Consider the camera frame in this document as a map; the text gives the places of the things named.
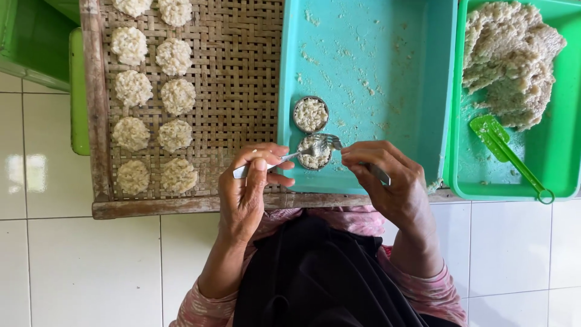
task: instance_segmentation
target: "woman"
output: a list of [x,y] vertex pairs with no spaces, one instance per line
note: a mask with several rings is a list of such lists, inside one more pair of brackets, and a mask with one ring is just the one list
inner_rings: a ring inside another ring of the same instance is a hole
[[[467,325],[419,164],[390,142],[357,142],[341,150],[342,164],[373,206],[264,212],[267,184],[294,184],[266,170],[292,169],[280,161],[288,150],[245,147],[220,176],[218,237],[170,327]],[[247,163],[247,179],[234,179]],[[385,219],[399,228],[393,246],[381,245]]]

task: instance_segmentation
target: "turquoise plastic tray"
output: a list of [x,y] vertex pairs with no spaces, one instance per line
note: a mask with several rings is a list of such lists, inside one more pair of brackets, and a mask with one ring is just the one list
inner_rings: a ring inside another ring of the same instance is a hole
[[[324,132],[344,145],[389,140],[435,182],[446,146],[457,6],[457,0],[287,0],[279,144],[293,151],[306,136],[292,109],[316,95],[329,106]],[[296,179],[292,191],[365,194],[337,151],[319,171],[295,164],[284,171]]]
[[[467,13],[486,1],[462,0],[458,13],[456,43],[464,44]],[[551,101],[540,124],[510,135],[508,145],[535,174],[556,200],[568,200],[579,191],[581,166],[581,2],[577,0],[531,0],[540,9],[543,21],[567,39],[567,46],[554,62]],[[486,109],[474,110],[472,103],[485,99],[486,90],[468,96],[462,89],[464,47],[456,50],[454,97],[450,112],[450,137],[446,184],[468,200],[534,201],[532,186],[509,162],[499,162],[470,129],[468,123]]]

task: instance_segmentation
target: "wooden frame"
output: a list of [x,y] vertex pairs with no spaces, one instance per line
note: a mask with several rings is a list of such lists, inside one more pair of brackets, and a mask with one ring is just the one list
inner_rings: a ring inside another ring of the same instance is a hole
[[[114,199],[111,169],[109,103],[103,55],[103,31],[99,0],[80,0],[83,31],[85,81],[89,143],[91,147],[91,175],[94,192],[92,213],[95,219],[114,219],[128,216],[185,214],[220,210],[218,196],[167,198],[159,200]],[[334,207],[370,204],[367,196],[343,194],[270,193],[264,195],[267,209],[293,207]],[[430,195],[432,202],[463,201],[449,189],[440,189]]]

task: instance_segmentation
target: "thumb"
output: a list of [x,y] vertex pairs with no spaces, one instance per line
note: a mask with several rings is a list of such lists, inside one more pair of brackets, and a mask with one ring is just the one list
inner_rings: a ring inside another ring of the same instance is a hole
[[373,176],[365,166],[363,165],[353,165],[348,167],[350,171],[355,174],[357,181],[365,191],[369,194],[371,200],[379,199],[379,197],[385,192],[383,184],[379,179]]
[[244,202],[253,202],[262,200],[264,187],[268,184],[266,181],[267,171],[266,160],[256,158],[251,164],[246,177],[246,192]]

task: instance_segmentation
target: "green plastic spatula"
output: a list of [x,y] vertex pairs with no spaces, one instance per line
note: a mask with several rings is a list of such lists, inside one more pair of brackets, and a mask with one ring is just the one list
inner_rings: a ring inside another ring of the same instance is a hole
[[543,204],[551,204],[555,201],[555,194],[551,190],[546,189],[517,155],[514,154],[510,147],[508,147],[507,143],[510,137],[494,116],[484,115],[476,117],[470,122],[470,128],[478,135],[480,140],[498,161],[510,161],[521,175],[531,183],[537,192],[537,200]]

